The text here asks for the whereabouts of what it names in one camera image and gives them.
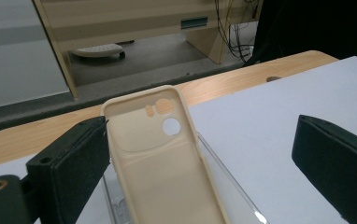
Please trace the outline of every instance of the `gray floor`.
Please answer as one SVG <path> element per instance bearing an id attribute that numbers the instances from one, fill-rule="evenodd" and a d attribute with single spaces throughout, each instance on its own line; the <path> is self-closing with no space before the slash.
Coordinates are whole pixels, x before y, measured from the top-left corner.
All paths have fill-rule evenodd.
<path id="1" fill-rule="evenodd" d="M 256 29 L 256 22 L 241 24 L 241 43 L 252 44 Z M 223 63 L 215 64 L 189 44 L 184 33 L 138 39 L 122 46 L 126 53 L 123 60 L 118 55 L 86 60 L 72 55 L 79 98 L 74 100 L 67 93 L 0 107 L 0 130 L 102 104 L 119 95 L 212 76 L 243 65 L 229 50 Z"/>

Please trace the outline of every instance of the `white table surface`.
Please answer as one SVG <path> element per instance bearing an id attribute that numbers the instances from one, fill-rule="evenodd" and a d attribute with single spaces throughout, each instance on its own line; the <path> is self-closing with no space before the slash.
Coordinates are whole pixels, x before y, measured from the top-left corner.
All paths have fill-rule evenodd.
<path id="1" fill-rule="evenodd" d="M 196 130 L 272 224 L 347 223 L 292 160 L 298 116 L 357 134 L 357 58 L 195 105 Z"/>

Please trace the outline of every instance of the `black cable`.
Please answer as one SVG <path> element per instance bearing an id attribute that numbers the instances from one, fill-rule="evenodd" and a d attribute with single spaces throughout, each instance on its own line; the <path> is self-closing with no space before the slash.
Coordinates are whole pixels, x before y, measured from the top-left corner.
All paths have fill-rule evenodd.
<path id="1" fill-rule="evenodd" d="M 242 16 L 242 21 L 244 20 L 244 17 L 246 15 L 246 11 L 248 11 L 249 7 L 252 7 L 253 10 L 255 10 L 258 6 L 258 2 L 259 0 L 244 0 L 247 4 L 246 4 L 246 8 L 243 11 L 243 16 Z M 231 39 L 231 27 L 232 24 L 229 22 L 228 18 L 226 18 L 226 23 L 228 23 L 228 27 L 229 27 L 229 31 L 228 31 L 228 38 L 227 38 L 227 34 L 226 31 L 224 29 L 224 26 L 222 25 L 221 22 L 221 17 L 220 17 L 220 1 L 219 0 L 215 0 L 215 8 L 216 8 L 216 14 L 217 14 L 217 23 L 218 23 L 218 30 L 219 30 L 219 34 L 222 38 L 222 41 L 224 42 L 224 44 L 228 47 L 228 49 L 230 50 L 231 54 L 236 57 L 236 58 L 240 58 L 244 63 L 246 62 L 245 57 L 249 56 L 250 54 L 243 54 L 243 50 L 249 50 L 249 48 L 244 48 L 244 47 L 249 47 L 252 45 L 244 45 L 240 43 L 240 30 L 247 28 L 249 26 L 249 24 L 247 24 L 245 27 L 240 27 L 239 25 L 234 25 L 233 30 L 235 32 L 235 41 L 236 44 L 234 45 L 232 39 Z"/>

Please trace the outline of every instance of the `cable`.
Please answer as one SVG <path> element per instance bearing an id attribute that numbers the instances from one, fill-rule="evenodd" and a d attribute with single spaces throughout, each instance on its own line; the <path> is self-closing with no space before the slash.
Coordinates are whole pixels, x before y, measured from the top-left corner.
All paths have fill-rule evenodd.
<path id="1" fill-rule="evenodd" d="M 243 23 L 243 20 L 245 18 L 246 12 L 248 11 L 249 7 L 251 7 L 253 12 L 254 12 L 254 10 L 257 10 L 259 0 L 244 0 L 244 2 L 247 4 L 246 4 L 245 10 L 243 11 L 243 15 L 242 15 L 242 19 L 241 19 L 240 23 Z M 233 5 L 233 0 L 229 0 L 227 13 L 226 13 L 226 17 L 225 17 L 225 26 L 223 26 L 221 17 L 220 17 L 220 0 L 215 0 L 214 3 L 215 3 L 215 8 L 216 8 L 216 14 L 217 14 L 218 30 L 219 30 L 219 34 L 221 36 L 222 41 L 228 47 L 228 49 L 230 50 L 230 52 L 233 56 L 235 56 L 236 58 L 240 58 L 245 63 L 246 62 L 245 57 L 250 56 L 250 54 L 244 53 L 243 51 L 250 50 L 250 46 L 252 46 L 252 45 L 249 45 L 249 44 L 245 45 L 245 44 L 240 43 L 240 30 L 247 28 L 249 26 L 249 24 L 246 24 L 246 26 L 244 26 L 244 27 L 240 27 L 240 25 L 237 25 L 237 24 L 232 25 L 229 22 L 228 16 L 230 15 L 230 12 L 232 10 L 232 5 Z M 250 14 L 248 21 L 250 21 L 253 14 L 254 13 Z M 228 29 L 229 29 L 228 35 L 227 35 L 227 32 L 225 31 L 226 27 L 228 27 Z M 231 27 L 235 33 L 234 40 L 231 39 Z"/>

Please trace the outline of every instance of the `wooden table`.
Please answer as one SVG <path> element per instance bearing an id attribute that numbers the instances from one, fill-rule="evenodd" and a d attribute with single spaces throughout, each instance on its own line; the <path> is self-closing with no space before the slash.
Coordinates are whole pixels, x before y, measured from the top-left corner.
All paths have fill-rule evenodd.
<path id="1" fill-rule="evenodd" d="M 338 59 L 315 50 L 182 83 L 177 87 L 189 106 L 265 83 L 268 77 L 288 77 Z M 36 154 L 76 123 L 100 114 L 100 105 L 0 131 L 0 163 Z"/>

